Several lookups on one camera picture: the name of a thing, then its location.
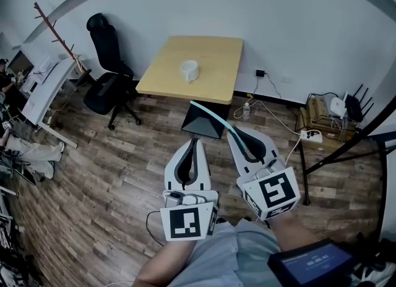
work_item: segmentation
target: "white pants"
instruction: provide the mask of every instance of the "white pants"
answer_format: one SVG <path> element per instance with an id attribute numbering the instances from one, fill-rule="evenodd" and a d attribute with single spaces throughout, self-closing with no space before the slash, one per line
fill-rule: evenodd
<path id="1" fill-rule="evenodd" d="M 30 163 L 28 168 L 44 174 L 49 179 L 54 176 L 54 168 L 49 161 L 60 161 L 62 157 L 60 144 L 57 146 L 31 144 L 11 135 L 8 138 L 6 149 L 19 151 L 18 159 L 28 161 Z"/>

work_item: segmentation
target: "power adapter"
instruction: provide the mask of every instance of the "power adapter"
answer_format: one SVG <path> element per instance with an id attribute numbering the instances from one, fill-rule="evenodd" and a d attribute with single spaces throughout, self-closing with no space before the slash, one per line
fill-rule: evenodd
<path id="1" fill-rule="evenodd" d="M 262 71 L 262 70 L 260 70 L 260 69 L 256 69 L 256 77 L 262 77 L 262 78 L 264 78 L 264 77 L 265 77 L 265 74 L 266 74 L 265 71 Z"/>

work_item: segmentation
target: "blue display screen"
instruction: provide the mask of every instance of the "blue display screen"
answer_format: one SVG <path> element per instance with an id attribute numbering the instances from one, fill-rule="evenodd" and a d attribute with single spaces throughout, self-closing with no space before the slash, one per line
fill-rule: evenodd
<path id="1" fill-rule="evenodd" d="M 350 254 L 329 243 L 314 251 L 282 260 L 282 263 L 300 284 L 305 284 L 332 271 L 351 258 Z"/>

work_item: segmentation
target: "person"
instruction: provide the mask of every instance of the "person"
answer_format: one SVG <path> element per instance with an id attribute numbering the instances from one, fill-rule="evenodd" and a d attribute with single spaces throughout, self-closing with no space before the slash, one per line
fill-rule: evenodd
<path id="1" fill-rule="evenodd" d="M 29 143 L 11 134 L 11 129 L 0 128 L 3 132 L 0 138 L 0 147 L 6 151 L 18 151 L 17 159 L 30 163 L 27 169 L 32 169 L 38 173 L 44 174 L 48 179 L 54 176 L 54 166 L 49 161 L 60 161 L 64 150 L 64 143 L 60 142 L 57 146 L 41 145 L 38 143 Z"/>
<path id="2" fill-rule="evenodd" d="M 23 110 L 27 99 L 19 92 L 15 86 L 15 82 L 6 73 L 6 60 L 0 59 L 0 89 L 5 94 L 4 103 L 10 105 L 10 113 L 12 116 L 19 114 L 18 109 Z"/>
<path id="3" fill-rule="evenodd" d="M 269 256 L 319 241 L 292 212 L 268 220 L 271 230 L 242 219 L 215 226 L 201 241 L 168 242 L 136 276 L 133 287 L 265 286 L 281 284 L 267 265 Z"/>

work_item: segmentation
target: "wall outlet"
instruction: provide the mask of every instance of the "wall outlet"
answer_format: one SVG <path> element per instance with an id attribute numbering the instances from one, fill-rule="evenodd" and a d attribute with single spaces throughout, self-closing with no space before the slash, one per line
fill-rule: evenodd
<path id="1" fill-rule="evenodd" d="M 290 84 L 293 81 L 293 79 L 291 77 L 284 76 L 280 81 L 285 84 Z"/>
<path id="2" fill-rule="evenodd" d="M 301 131 L 300 133 L 301 140 L 303 141 L 310 141 L 314 143 L 322 143 L 323 142 L 323 136 L 322 133 L 319 131 Z"/>

